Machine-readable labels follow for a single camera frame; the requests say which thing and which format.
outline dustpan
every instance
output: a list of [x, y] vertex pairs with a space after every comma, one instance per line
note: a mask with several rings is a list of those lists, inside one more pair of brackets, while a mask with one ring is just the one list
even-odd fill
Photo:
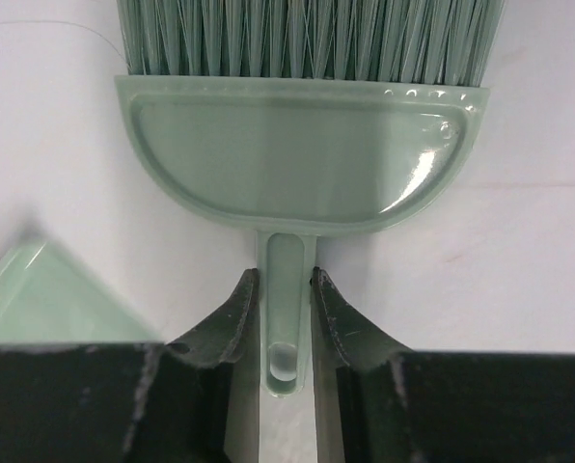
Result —
[[258, 233], [261, 383], [298, 391], [319, 236], [376, 232], [431, 203], [475, 142], [488, 91], [374, 82], [121, 76], [146, 170], [208, 219]]
[[0, 343], [157, 340], [58, 246], [29, 240], [0, 261]]

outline green brush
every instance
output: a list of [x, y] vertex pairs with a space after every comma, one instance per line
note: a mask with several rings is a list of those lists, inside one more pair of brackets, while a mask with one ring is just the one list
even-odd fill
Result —
[[303, 384], [318, 236], [421, 210], [474, 144], [504, 0], [119, 0], [133, 148], [184, 207], [258, 232], [261, 383]]

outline brush bristle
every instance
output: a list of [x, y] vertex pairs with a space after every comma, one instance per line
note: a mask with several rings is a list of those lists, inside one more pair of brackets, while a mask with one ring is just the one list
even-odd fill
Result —
[[130, 74], [478, 87], [505, 0], [118, 0]]

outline brush handle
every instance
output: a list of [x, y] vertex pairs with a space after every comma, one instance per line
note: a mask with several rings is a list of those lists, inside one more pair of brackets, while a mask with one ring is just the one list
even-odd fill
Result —
[[311, 354], [315, 236], [258, 232], [261, 383], [273, 395], [299, 391]]

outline brush head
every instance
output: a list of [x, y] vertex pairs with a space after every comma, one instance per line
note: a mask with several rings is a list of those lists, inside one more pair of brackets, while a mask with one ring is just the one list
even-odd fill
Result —
[[130, 74], [478, 87], [505, 0], [118, 0]]

